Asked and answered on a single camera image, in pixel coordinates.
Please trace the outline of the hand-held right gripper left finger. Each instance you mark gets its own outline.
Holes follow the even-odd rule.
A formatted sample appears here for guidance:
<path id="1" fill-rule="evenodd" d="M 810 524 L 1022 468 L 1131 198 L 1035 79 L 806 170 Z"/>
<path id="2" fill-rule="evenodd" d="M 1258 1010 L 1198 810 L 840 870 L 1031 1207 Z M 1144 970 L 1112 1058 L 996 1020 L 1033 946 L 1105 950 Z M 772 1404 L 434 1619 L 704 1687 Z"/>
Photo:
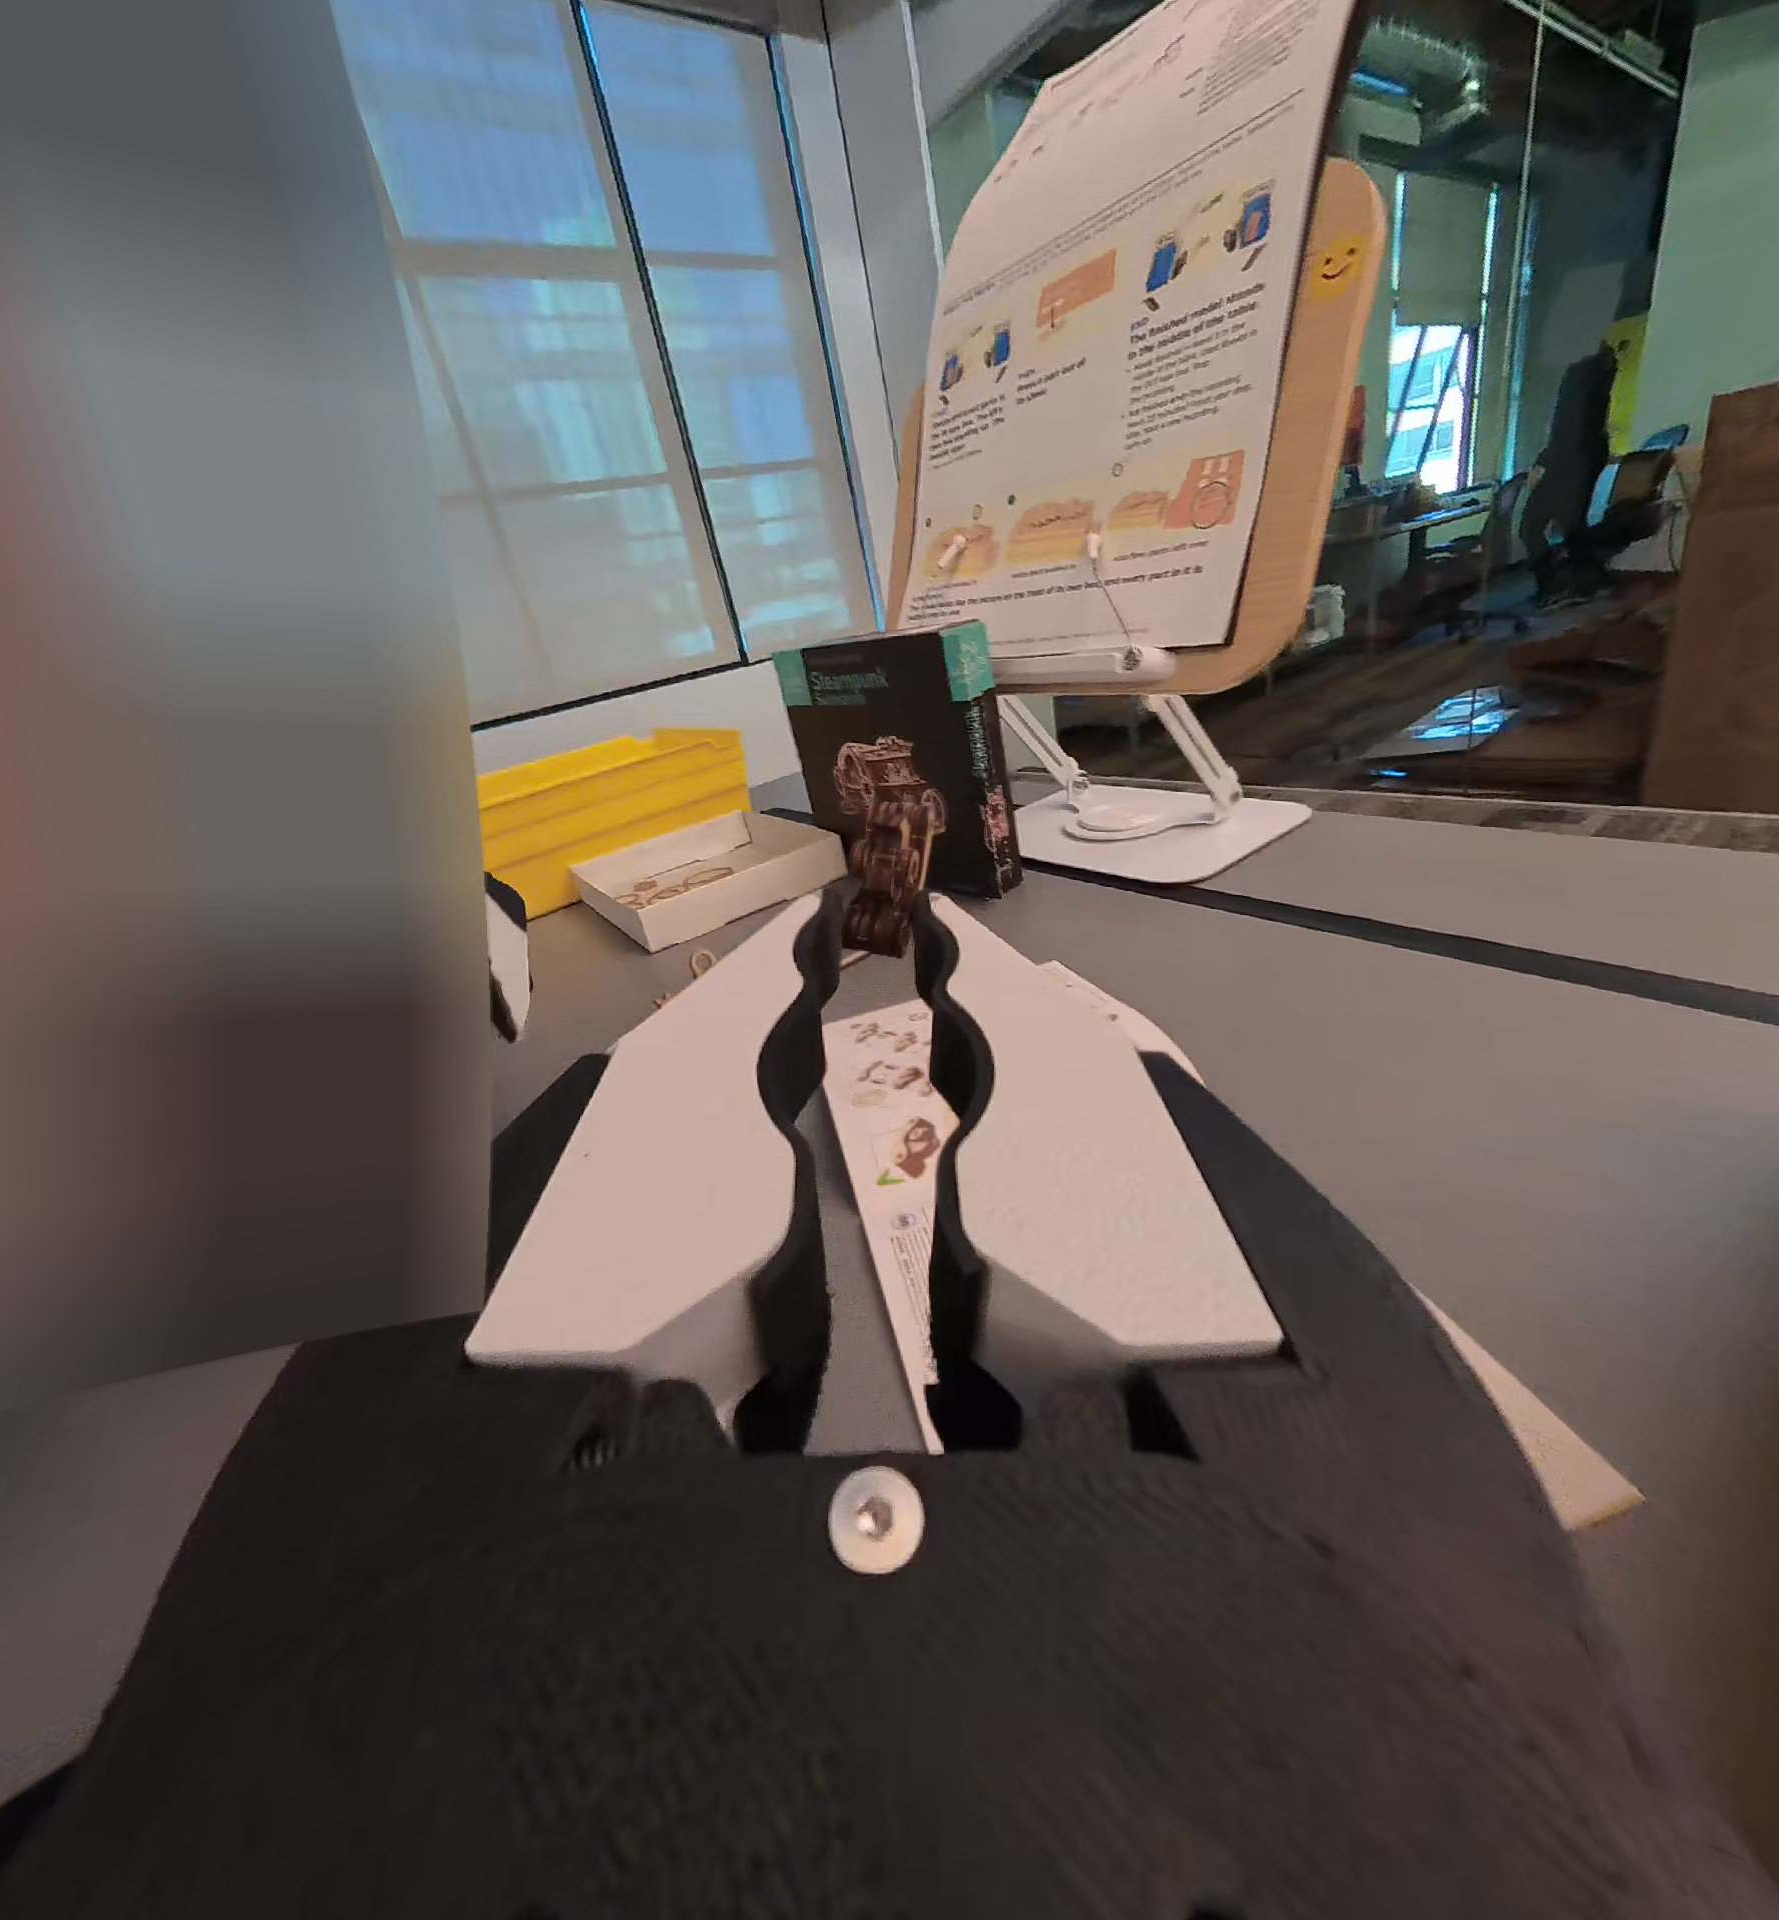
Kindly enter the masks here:
<path id="1" fill-rule="evenodd" d="M 830 1346 L 819 1167 L 840 897 L 782 908 L 591 1064 L 589 1101 L 465 1343 L 480 1368 L 697 1385 L 801 1452 Z"/>

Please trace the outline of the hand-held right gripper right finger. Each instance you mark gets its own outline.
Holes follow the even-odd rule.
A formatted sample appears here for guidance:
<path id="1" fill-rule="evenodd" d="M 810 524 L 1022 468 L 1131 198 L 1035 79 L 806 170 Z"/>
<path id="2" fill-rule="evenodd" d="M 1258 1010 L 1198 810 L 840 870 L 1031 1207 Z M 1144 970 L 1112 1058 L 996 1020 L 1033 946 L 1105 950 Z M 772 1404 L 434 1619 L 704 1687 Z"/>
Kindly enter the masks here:
<path id="1" fill-rule="evenodd" d="M 1010 1449 L 1064 1385 L 1281 1357 L 1285 1332 L 1185 1137 L 1188 1056 L 950 899 L 913 920 L 935 1166 L 925 1408 L 950 1452 Z"/>

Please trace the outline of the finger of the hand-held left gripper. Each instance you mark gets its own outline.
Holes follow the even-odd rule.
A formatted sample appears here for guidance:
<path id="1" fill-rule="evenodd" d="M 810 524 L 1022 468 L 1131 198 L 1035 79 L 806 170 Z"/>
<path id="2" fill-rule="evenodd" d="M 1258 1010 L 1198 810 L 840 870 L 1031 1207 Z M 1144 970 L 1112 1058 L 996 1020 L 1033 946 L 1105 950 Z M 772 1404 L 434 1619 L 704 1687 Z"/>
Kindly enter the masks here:
<path id="1" fill-rule="evenodd" d="M 535 994 L 528 902 L 493 872 L 484 875 L 484 890 L 493 1027 L 505 1042 L 519 1042 Z"/>

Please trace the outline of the black model kit box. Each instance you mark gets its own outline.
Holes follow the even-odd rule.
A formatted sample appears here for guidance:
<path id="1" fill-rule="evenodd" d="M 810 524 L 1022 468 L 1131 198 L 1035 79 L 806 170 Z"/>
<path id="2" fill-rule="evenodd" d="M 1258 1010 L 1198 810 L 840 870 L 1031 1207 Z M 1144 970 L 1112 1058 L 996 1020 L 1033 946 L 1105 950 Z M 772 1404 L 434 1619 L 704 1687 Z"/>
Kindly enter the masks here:
<path id="1" fill-rule="evenodd" d="M 846 858 L 877 799 L 922 796 L 925 890 L 999 899 L 1022 886 L 993 647 L 978 621 L 775 656 L 815 821 Z"/>

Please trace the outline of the yellow plastic bin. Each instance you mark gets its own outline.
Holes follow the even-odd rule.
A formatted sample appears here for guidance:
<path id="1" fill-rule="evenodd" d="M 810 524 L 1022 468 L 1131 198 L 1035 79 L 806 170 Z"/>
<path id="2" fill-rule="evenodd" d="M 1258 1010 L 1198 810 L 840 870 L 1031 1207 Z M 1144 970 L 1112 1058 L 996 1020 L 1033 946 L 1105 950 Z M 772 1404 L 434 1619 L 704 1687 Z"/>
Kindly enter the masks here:
<path id="1" fill-rule="evenodd" d="M 661 728 L 480 775 L 487 870 L 531 920 L 580 897 L 575 868 L 747 810 L 745 740 L 729 728 Z"/>

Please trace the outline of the white cardboard tray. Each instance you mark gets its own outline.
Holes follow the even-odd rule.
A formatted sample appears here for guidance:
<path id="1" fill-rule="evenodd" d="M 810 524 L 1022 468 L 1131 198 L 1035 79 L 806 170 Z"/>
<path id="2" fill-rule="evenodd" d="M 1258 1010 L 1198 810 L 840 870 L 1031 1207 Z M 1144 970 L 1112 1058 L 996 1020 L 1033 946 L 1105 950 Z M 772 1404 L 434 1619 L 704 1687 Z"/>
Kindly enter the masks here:
<path id="1" fill-rule="evenodd" d="M 844 875 L 838 834 L 747 808 L 571 867 L 578 899 L 649 952 L 821 894 Z"/>

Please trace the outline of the illustrated assembly leaflet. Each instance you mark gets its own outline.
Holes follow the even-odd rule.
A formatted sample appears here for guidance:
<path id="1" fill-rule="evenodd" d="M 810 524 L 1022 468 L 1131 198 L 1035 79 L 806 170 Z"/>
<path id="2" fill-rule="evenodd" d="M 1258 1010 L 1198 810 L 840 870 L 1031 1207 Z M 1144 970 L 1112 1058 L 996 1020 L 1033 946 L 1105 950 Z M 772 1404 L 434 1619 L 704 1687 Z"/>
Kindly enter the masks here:
<path id="1" fill-rule="evenodd" d="M 935 1170 L 955 1122 L 927 1078 L 932 1015 L 922 999 L 913 998 L 875 1015 L 830 1020 L 825 1037 L 833 1129 L 864 1221 L 921 1445 L 927 1452 L 942 1452 L 925 1398 L 937 1382 L 929 1257 Z M 1644 1504 L 1644 1494 L 1627 1476 L 1541 1404 L 1470 1332 L 1436 1305 L 1429 1313 L 1489 1392 L 1567 1531 L 1592 1528 Z"/>

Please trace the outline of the large window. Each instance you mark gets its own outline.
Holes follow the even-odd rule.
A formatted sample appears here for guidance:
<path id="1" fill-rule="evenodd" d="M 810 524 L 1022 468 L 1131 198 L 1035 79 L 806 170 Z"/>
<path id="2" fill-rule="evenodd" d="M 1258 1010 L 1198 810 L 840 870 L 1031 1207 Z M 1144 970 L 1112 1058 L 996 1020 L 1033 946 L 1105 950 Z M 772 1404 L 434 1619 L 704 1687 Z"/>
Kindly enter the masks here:
<path id="1" fill-rule="evenodd" d="M 815 4 L 340 1 L 478 733 L 875 627 Z"/>

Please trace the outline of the black office chair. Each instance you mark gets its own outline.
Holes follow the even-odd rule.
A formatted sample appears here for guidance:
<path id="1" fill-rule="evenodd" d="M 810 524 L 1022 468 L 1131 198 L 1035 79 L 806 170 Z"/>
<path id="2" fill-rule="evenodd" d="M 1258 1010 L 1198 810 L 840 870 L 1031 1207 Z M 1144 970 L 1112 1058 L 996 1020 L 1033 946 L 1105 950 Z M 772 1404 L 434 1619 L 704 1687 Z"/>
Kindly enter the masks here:
<path id="1" fill-rule="evenodd" d="M 1495 621 L 1509 623 L 1519 635 L 1529 629 L 1540 587 L 1522 537 L 1522 519 L 1541 479 L 1543 468 L 1536 462 L 1509 475 L 1496 489 L 1479 541 L 1477 587 L 1458 602 L 1451 619 L 1458 637 L 1475 639 Z"/>

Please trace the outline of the wooden book stand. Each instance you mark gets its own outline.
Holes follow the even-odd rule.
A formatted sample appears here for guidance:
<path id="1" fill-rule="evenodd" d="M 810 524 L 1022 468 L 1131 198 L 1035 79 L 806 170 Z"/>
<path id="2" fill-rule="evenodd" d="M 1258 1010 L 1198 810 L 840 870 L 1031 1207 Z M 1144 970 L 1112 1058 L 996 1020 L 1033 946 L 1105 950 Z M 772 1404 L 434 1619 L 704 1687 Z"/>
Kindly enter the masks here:
<path id="1" fill-rule="evenodd" d="M 1285 338 L 1276 437 L 1230 642 L 1167 653 L 1107 647 L 1049 660 L 993 653 L 1024 868 L 1194 882 L 1309 819 L 1266 804 L 1199 715 L 1203 696 L 1261 681 L 1310 621 L 1318 559 L 1357 408 L 1357 354 L 1381 265 L 1381 192 L 1354 161 L 1324 161 Z M 922 396 L 902 425 L 895 601 L 908 575 Z"/>

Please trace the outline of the printed instruction page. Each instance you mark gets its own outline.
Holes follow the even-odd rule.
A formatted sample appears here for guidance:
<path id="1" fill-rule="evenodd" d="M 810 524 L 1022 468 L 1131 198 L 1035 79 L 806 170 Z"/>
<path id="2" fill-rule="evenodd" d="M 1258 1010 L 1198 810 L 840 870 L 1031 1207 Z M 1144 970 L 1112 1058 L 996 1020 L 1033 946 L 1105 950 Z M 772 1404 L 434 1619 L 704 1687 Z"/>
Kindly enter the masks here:
<path id="1" fill-rule="evenodd" d="M 1160 4 L 1044 83 L 945 259 L 902 627 L 1230 642 L 1363 13 Z"/>

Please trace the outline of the brown cardboard panel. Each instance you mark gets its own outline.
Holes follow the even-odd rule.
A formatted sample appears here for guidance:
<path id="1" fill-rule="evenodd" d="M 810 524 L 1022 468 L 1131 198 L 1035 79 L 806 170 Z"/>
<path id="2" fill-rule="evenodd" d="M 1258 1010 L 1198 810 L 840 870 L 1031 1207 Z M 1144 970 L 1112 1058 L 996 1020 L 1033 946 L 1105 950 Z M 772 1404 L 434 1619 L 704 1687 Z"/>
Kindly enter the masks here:
<path id="1" fill-rule="evenodd" d="M 1711 405 L 1643 796 L 1779 814 L 1779 381 Z"/>

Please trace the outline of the silver ceiling duct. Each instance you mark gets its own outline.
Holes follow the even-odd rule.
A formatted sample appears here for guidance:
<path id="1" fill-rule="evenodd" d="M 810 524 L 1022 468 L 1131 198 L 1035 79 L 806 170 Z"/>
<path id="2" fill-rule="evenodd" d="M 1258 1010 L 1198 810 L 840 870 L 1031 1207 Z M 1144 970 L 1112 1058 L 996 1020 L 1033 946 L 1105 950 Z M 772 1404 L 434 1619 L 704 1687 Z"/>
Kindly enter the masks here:
<path id="1" fill-rule="evenodd" d="M 1529 83 L 1483 46 L 1397 16 L 1376 16 L 1349 79 L 1357 139 L 1387 164 L 1445 170 L 1523 142 Z"/>

